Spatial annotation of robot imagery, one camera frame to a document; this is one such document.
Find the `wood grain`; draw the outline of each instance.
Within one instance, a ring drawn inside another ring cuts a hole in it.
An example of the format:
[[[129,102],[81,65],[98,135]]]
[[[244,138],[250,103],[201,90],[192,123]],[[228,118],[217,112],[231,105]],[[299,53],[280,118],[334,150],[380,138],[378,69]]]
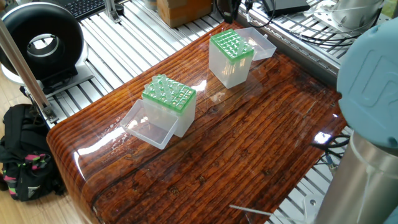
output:
[[[208,46],[230,28],[241,26],[221,24],[51,129],[67,189],[91,221],[247,223],[228,205],[274,211],[320,157],[308,146],[315,136],[346,125],[339,94],[278,51],[227,90],[208,69]],[[195,121],[162,151],[119,126],[159,73],[197,89]]]

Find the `clear plastic box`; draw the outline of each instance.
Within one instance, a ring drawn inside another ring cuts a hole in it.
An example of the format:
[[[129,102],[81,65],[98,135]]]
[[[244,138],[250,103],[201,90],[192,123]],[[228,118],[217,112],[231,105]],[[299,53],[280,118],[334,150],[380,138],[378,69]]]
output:
[[[232,29],[210,38],[209,68],[226,88],[246,81],[253,55],[253,48]]]
[[[235,32],[243,37],[254,48],[254,61],[273,56],[276,50],[275,45],[269,42],[266,36],[261,35],[255,28],[250,27],[238,29],[235,30]]]
[[[176,82],[166,75],[157,75],[146,85],[142,99],[168,113],[178,117],[174,134],[182,137],[195,119],[197,102],[196,91],[189,86]]]
[[[137,100],[122,119],[125,132],[164,149],[178,125],[178,117],[143,100]]]

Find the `epoxy resin coating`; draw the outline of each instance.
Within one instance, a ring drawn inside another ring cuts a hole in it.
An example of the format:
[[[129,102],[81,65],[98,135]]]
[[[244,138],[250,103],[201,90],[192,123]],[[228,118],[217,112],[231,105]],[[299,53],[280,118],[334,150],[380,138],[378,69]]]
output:
[[[226,89],[203,37],[56,125],[47,141],[76,207],[93,223],[264,223],[346,123],[339,94],[276,51]],[[197,93],[195,120],[164,150],[120,127],[144,86],[167,74]]]

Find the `backpack strap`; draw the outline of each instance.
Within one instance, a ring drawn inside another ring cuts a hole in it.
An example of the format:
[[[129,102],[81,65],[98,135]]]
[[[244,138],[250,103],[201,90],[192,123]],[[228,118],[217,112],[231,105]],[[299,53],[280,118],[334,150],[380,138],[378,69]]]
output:
[[[20,149],[21,127],[24,120],[26,105],[16,105],[4,115],[6,149]]]

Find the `cardboard box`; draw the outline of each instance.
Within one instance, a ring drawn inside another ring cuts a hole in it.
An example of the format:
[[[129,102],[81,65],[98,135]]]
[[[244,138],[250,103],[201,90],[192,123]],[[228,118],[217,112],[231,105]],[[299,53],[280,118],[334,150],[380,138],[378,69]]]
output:
[[[212,0],[157,0],[157,12],[174,28],[209,14],[211,3]]]

